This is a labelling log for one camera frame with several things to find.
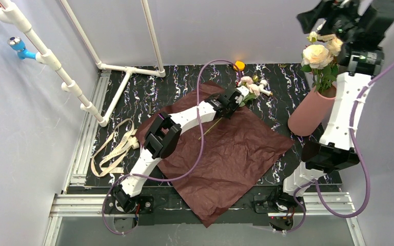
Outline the white rose flower stem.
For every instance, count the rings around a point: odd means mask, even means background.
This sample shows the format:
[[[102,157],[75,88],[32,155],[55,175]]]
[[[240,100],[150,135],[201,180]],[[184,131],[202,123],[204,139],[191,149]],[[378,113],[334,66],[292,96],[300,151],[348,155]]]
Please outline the white rose flower stem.
[[[341,52],[341,47],[343,45],[343,42],[339,38],[337,38],[334,34],[319,35],[315,31],[312,31],[308,34],[307,40],[309,41],[309,45],[323,45],[330,51],[333,57],[332,75],[335,77],[334,81],[336,81],[336,76],[339,71],[337,57]]]

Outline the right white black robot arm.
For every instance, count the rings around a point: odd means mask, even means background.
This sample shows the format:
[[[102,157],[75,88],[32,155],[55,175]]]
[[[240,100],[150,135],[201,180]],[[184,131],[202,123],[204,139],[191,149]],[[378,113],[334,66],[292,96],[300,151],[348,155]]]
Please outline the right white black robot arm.
[[[320,33],[343,42],[337,62],[346,71],[337,76],[336,98],[323,135],[318,142],[304,145],[299,166],[272,199],[275,208],[300,206],[305,190],[320,177],[364,163],[357,126],[371,87],[386,73],[380,42],[394,22],[394,1],[372,1],[363,14],[359,5],[359,1],[320,1],[297,15],[304,33],[324,20]]]

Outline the small pink rose stem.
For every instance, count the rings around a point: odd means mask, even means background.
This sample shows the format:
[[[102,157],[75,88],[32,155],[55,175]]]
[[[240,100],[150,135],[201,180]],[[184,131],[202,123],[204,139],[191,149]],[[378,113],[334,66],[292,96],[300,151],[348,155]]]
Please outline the small pink rose stem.
[[[201,84],[202,76],[198,76],[198,86],[197,86],[197,104],[195,107],[196,112],[196,120],[200,130],[203,129],[203,123],[210,122],[217,119],[222,119],[217,116],[217,110],[220,108],[220,103],[217,101],[217,98],[221,94],[213,94],[209,96],[204,101],[200,101],[200,84]],[[243,76],[236,84],[235,88],[232,90],[236,90],[236,87],[246,86],[250,90],[250,99],[246,101],[246,103],[250,100],[256,99],[261,95],[259,86],[254,82],[253,78],[250,76]]]

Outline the peach pink rose stem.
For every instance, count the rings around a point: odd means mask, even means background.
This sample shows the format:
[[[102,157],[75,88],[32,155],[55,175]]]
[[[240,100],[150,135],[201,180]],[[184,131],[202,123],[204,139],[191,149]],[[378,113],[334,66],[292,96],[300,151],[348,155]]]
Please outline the peach pink rose stem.
[[[329,90],[335,77],[332,75],[333,57],[323,45],[309,45],[302,52],[301,70],[313,74],[315,90],[324,95]]]

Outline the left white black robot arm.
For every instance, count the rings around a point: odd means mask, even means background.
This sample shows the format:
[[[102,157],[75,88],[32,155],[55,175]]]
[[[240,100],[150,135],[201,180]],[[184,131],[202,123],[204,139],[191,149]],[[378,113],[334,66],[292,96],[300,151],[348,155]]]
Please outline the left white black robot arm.
[[[149,175],[175,151],[183,133],[216,118],[230,117],[249,93],[249,89],[241,86],[198,100],[196,106],[179,113],[159,113],[145,134],[144,147],[130,174],[112,188],[111,195],[124,212],[133,210]]]

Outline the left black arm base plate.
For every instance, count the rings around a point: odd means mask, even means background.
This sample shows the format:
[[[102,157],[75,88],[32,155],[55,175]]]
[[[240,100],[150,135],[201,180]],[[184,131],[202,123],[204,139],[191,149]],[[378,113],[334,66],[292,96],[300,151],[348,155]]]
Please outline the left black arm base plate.
[[[154,210],[153,196],[108,196],[103,212],[105,214],[151,214]]]

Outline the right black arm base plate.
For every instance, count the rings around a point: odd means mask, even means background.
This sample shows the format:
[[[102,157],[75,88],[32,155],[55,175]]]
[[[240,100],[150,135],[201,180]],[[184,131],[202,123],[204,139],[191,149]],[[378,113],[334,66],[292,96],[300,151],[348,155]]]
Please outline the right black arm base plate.
[[[301,207],[293,196],[272,192],[270,195],[255,195],[252,206],[256,213],[293,213],[304,212],[306,210],[303,197],[296,197],[297,201],[302,204]]]

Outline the cream ribbon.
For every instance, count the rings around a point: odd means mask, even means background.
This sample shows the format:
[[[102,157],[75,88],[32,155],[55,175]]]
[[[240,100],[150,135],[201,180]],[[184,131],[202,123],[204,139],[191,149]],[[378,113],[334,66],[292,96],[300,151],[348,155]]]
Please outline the cream ribbon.
[[[105,157],[102,158],[102,161],[96,166],[95,158],[96,156],[106,148],[106,146],[114,139],[116,133],[118,133],[119,128],[127,123],[131,123],[130,130],[127,131],[121,141],[117,144],[117,146]],[[108,136],[106,141],[101,145],[101,147],[92,155],[92,159],[90,162],[90,168],[94,176],[96,177],[104,177],[107,174],[111,173],[121,173],[118,171],[118,165],[123,161],[123,159],[127,156],[128,152],[133,149],[138,149],[140,147],[139,141],[135,137],[137,129],[134,126],[134,122],[132,119],[128,118],[124,121],[120,122],[114,129],[113,132]]]

